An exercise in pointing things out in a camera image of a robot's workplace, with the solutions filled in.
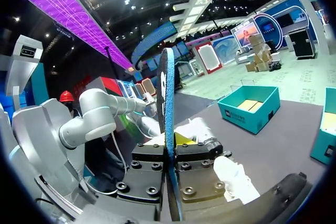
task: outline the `purple led screen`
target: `purple led screen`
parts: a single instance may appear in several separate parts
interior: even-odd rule
[[[112,60],[122,68],[128,69],[132,66],[78,0],[29,1],[106,57],[104,48],[108,46]]]

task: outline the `blue grinding disc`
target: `blue grinding disc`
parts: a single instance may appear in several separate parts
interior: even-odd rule
[[[161,133],[165,133],[165,144],[169,155],[169,176],[172,182],[180,220],[181,202],[177,177],[174,169],[174,76],[175,59],[171,48],[163,49],[157,69],[157,107]]]

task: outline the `cardboard stack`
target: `cardboard stack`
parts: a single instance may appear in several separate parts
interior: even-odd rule
[[[268,64],[272,62],[272,57],[270,55],[269,50],[265,50],[264,39],[261,34],[251,35],[249,38],[254,55],[254,62],[248,63],[246,65],[247,72],[260,72],[260,71],[268,71]]]

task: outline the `red frame display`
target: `red frame display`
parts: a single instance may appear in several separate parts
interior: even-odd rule
[[[220,63],[221,61],[219,60],[219,57],[218,57],[218,55],[216,54],[215,49],[214,49],[214,54],[216,55],[216,57],[217,57],[217,59],[218,59],[218,63],[219,63],[219,64],[218,64],[218,67],[215,68],[215,69],[212,69],[212,70],[209,70],[209,69],[206,68],[206,65],[205,65],[205,63],[204,63],[204,60],[203,60],[201,54],[199,53],[199,50],[200,50],[202,47],[204,47],[205,45],[209,45],[209,46],[211,46],[211,47],[214,49],[214,47],[212,46],[211,42],[206,42],[206,43],[197,45],[195,48],[196,48],[196,50],[197,50],[197,52],[198,52],[198,54],[199,54],[199,56],[200,56],[200,58],[201,58],[201,60],[202,60],[202,63],[203,63],[203,65],[204,65],[205,69],[206,69],[206,72],[209,74],[209,73],[215,72],[216,70],[222,68],[223,66],[222,66],[222,64]]]

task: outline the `person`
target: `person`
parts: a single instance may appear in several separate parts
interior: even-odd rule
[[[242,53],[241,53],[241,49],[239,48],[237,51],[236,51],[236,55],[238,56],[238,55],[241,55]]]
[[[73,118],[81,116],[79,110],[74,108],[74,96],[69,91],[64,91],[59,97],[59,101],[68,108]]]

